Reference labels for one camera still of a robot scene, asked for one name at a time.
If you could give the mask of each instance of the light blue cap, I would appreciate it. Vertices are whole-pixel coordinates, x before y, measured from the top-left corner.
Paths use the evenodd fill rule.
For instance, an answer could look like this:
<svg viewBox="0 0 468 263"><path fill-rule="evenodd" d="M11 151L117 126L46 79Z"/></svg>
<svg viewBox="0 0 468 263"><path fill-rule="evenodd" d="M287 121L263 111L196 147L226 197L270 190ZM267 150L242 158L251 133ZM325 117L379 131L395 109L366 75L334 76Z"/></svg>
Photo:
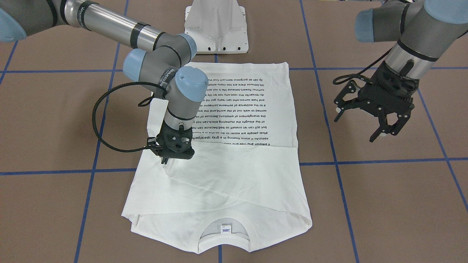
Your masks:
<svg viewBox="0 0 468 263"><path fill-rule="evenodd" d="M145 58L146 51L141 49L134 49L128 53L124 60L124 74L131 81L138 81L140 79L141 65Z"/></svg>
<svg viewBox="0 0 468 263"><path fill-rule="evenodd" d="M179 34L178 36L182 36L183 38L185 38L185 40L187 40L193 58L197 54L197 43L195 42L195 40L193 40L193 38L187 34Z"/></svg>
<svg viewBox="0 0 468 263"><path fill-rule="evenodd" d="M356 16L354 34L360 42L374 42L374 26L372 21L372 9L361 11Z"/></svg>
<svg viewBox="0 0 468 263"><path fill-rule="evenodd" d="M0 8L0 42L14 42L26 37L23 27Z"/></svg>
<svg viewBox="0 0 468 263"><path fill-rule="evenodd" d="M183 66L175 74L175 83L180 92L189 100L201 102L205 98L208 77L203 71L191 66Z"/></svg>
<svg viewBox="0 0 468 263"><path fill-rule="evenodd" d="M445 23L468 23L467 0L426 0L424 9L430 16Z"/></svg>

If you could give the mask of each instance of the white fabric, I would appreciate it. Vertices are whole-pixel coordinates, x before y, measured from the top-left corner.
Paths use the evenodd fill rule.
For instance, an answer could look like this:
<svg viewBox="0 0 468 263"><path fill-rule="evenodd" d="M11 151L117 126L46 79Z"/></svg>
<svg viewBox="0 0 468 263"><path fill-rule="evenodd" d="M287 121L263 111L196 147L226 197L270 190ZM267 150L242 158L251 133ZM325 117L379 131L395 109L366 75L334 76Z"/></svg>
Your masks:
<svg viewBox="0 0 468 263"><path fill-rule="evenodd" d="M231 69L230 73L243 66L196 64L208 78L219 74L217 66L221 71ZM280 94L291 93L289 85L281 85L285 77L289 84L286 63L245 67L270 78L265 96L270 87ZM275 70L283 72L272 74ZM268 103L278 105L274 99L280 100L283 112L294 113L292 96L270 97ZM157 100L151 104L149 136L159 132L164 105ZM276 115L269 115L268 133L289 131L283 135L287 146L193 141L191 160L170 159L167 165L144 150L122 213L132 222L131 231L195 253L220 244L250 252L307 231L312 220L299 170L295 116L276 123L272 121Z"/></svg>

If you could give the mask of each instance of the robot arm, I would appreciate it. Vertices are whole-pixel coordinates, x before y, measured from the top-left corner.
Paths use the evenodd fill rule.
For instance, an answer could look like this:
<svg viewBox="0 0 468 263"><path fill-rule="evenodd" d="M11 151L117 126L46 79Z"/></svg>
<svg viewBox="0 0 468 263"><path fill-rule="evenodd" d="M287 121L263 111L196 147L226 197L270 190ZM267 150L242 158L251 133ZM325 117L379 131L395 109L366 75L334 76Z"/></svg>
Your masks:
<svg viewBox="0 0 468 263"><path fill-rule="evenodd" d="M155 98L168 100L161 131L148 138L147 149L162 157L162 163L193 156L192 124L208 78L201 70L184 66L197 53L192 37L172 36L88 0L0 0L0 22L5 25L0 31L3 42L68 24L134 48L125 59L124 74L133 81L156 84L144 87Z"/></svg>
<svg viewBox="0 0 468 263"><path fill-rule="evenodd" d="M411 116L411 110L414 108L411 96L418 89L419 80L448 47L468 30L468 1L426 0L417 14L411 17L411 22L407 23L403 18L384 20L375 17L375 15L392 17L395 14L403 14L405 7L401 9L401 5L395 1L389 1L388 4L391 6L386 7L384 4L382 10L379 12L374 10L370 19L367 18L367 23L370 24L367 28L373 29L374 33L372 39L375 40L375 37L378 40L392 39L399 34L401 21L404 24L403 34L370 79L362 75L350 76L365 81L363 87L347 79L349 82L334 101L338 106L335 122L345 110L355 108L365 110L379 119L379 128L370 137L371 142L381 133L398 134ZM362 17L358 17L359 24L363 24L361 19ZM375 34L382 29L376 22L384 21L393 21L398 25L388 27L390 32L386 37L383 37L383 34ZM368 40L371 37L368 35L364 38ZM358 92L357 98L343 100L346 94L355 92ZM387 115L392 113L397 114L398 120L389 125Z"/></svg>

